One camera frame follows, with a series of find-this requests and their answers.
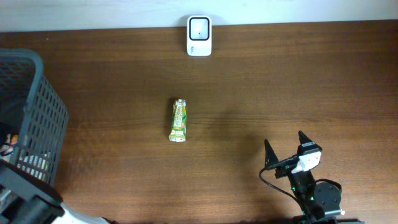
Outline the green juice carton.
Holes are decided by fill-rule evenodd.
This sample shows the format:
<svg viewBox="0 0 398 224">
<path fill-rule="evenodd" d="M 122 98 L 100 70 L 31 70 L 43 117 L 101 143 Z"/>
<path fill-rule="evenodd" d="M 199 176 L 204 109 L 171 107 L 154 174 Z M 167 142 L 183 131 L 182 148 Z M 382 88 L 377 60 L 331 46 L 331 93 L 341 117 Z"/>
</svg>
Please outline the green juice carton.
<svg viewBox="0 0 398 224">
<path fill-rule="evenodd" d="M 169 140 L 172 142 L 185 142 L 187 138 L 187 111 L 186 101 L 177 99 L 174 101 L 172 126 Z"/>
</svg>

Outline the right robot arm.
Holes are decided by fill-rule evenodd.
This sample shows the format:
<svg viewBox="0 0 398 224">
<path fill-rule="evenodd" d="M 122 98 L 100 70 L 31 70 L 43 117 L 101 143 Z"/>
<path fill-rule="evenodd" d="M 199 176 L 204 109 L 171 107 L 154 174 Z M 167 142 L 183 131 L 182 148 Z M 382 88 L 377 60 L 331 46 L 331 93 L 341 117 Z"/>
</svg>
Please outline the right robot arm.
<svg viewBox="0 0 398 224">
<path fill-rule="evenodd" d="M 299 205 L 302 214 L 293 217 L 292 223 L 361 223 L 358 219 L 337 219 L 345 214 L 340 208 L 342 186 L 330 179 L 314 179 L 311 170 L 320 164 L 323 149 L 302 131 L 298 138 L 297 153 L 284 160 L 278 159 L 268 140 L 264 141 L 265 162 L 259 171 L 260 180 Z M 266 181 L 262 176 L 266 170 L 274 170 L 277 179 L 287 177 L 292 193 Z"/>
</svg>

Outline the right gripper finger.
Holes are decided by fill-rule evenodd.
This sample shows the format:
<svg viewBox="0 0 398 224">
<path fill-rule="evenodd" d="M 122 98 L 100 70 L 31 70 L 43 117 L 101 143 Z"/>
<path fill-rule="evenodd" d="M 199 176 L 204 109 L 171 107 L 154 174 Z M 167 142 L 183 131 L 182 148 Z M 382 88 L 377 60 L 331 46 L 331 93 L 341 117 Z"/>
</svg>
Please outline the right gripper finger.
<svg viewBox="0 0 398 224">
<path fill-rule="evenodd" d="M 265 168 L 266 169 L 275 169 L 279 163 L 279 160 L 267 139 L 264 140 L 265 147 Z"/>
<path fill-rule="evenodd" d="M 313 141 L 308 136 L 306 136 L 303 131 L 300 130 L 298 132 L 298 136 L 299 136 L 299 141 L 300 141 L 301 145 L 312 145 L 313 144 Z"/>
</svg>

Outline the yellow white snack bag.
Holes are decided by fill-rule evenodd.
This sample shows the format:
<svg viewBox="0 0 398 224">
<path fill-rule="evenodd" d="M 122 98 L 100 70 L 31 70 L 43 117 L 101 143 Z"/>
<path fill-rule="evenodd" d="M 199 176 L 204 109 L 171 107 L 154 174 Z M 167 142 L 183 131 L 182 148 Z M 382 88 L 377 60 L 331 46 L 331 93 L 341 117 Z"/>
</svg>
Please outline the yellow white snack bag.
<svg viewBox="0 0 398 224">
<path fill-rule="evenodd" d="M 1 136 L 2 161 L 11 161 L 11 157 L 14 154 L 14 149 L 16 148 L 18 139 L 19 136 L 16 134 L 6 134 L 5 136 Z M 50 175 L 47 174 L 47 172 L 49 171 L 50 167 L 50 162 L 48 161 L 50 155 L 51 152 L 45 152 L 44 155 L 35 156 L 27 151 L 22 150 L 16 167 L 40 180 L 49 182 Z"/>
</svg>

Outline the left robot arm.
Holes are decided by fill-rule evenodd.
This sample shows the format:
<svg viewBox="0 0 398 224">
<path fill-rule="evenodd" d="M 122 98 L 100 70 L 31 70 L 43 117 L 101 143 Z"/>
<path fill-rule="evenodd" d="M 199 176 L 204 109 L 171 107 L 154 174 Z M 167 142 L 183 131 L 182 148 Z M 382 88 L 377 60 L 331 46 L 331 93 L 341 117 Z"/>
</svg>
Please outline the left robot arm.
<svg viewBox="0 0 398 224">
<path fill-rule="evenodd" d="M 1 161 L 1 223 L 110 224 L 111 221 L 72 210 L 49 184 Z"/>
</svg>

